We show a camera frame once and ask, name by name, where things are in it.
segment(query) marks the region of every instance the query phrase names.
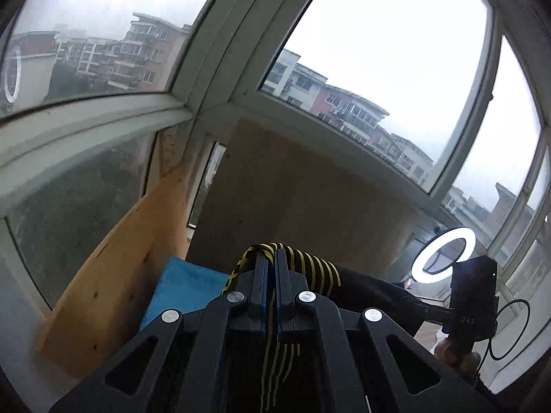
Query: overcast sky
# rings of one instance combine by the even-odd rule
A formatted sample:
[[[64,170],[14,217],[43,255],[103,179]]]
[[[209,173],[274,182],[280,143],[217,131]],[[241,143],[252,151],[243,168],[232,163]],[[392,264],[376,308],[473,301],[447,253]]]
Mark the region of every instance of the overcast sky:
[[[381,126],[436,161],[472,85],[486,17],[481,0],[313,0],[286,47],[329,84],[386,109],[390,116]],[[495,183],[519,193],[539,134],[526,81],[508,44],[493,94],[456,182],[490,210],[498,201]]]
[[[125,36],[133,12],[182,26],[206,0],[28,0],[16,32],[56,23],[88,36]],[[300,63],[390,113],[381,125],[435,161],[464,107],[480,58],[487,11],[480,0],[314,0],[286,47]],[[539,133],[526,81],[508,44],[494,100],[456,186],[492,209],[495,183],[519,193]],[[530,205],[536,207],[544,179]]]

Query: metal screw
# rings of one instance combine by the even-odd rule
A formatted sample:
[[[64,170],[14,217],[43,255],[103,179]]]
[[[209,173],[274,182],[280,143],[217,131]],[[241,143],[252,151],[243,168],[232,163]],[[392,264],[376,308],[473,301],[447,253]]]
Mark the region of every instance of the metal screw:
[[[176,310],[165,310],[161,318],[164,322],[175,322],[180,318],[180,314]]]
[[[227,298],[230,303],[239,303],[245,299],[245,295],[241,292],[230,292]]]
[[[367,321],[379,321],[382,318],[382,313],[378,309],[368,309],[364,315]]]
[[[304,301],[305,303],[311,303],[315,299],[316,294],[310,292],[309,290],[299,293],[299,300]]]

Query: striped fabric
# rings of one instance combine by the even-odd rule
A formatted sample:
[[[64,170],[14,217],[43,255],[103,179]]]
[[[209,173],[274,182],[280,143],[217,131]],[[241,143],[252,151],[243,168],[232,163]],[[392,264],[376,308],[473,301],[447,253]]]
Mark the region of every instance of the striped fabric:
[[[281,243],[270,243],[250,246],[243,254],[235,269],[226,282],[222,294],[231,291],[236,280],[243,272],[254,268],[254,257],[258,250],[263,251],[270,263],[271,270],[274,264],[276,250],[285,250],[287,265],[292,272],[302,273],[306,277],[308,287],[312,292],[329,296],[335,286],[341,285],[341,277],[335,266],[329,261],[301,252]],[[277,391],[280,384],[285,383],[293,367],[293,359],[300,356],[298,343],[281,343],[276,335],[277,319],[276,291],[269,287],[270,302],[267,312],[266,350],[262,365],[260,412],[268,411],[276,405]]]

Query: blue towel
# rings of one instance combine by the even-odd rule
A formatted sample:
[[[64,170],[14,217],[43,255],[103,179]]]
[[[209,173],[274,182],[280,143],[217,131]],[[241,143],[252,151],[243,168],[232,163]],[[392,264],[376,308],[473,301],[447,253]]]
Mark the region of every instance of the blue towel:
[[[171,257],[161,274],[140,330],[167,309],[182,314],[204,308],[219,296],[229,275]]]

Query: plywood panel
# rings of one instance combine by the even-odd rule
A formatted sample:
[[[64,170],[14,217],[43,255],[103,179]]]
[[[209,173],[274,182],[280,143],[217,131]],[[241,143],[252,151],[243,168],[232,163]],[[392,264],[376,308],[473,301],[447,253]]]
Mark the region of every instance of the plywood panel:
[[[275,241],[379,275],[397,258],[416,219],[417,212],[385,188],[241,121],[203,205],[188,260],[230,272],[249,245]]]
[[[179,165],[98,245],[53,310],[43,356],[82,378],[135,334],[167,258],[186,257],[186,186]]]

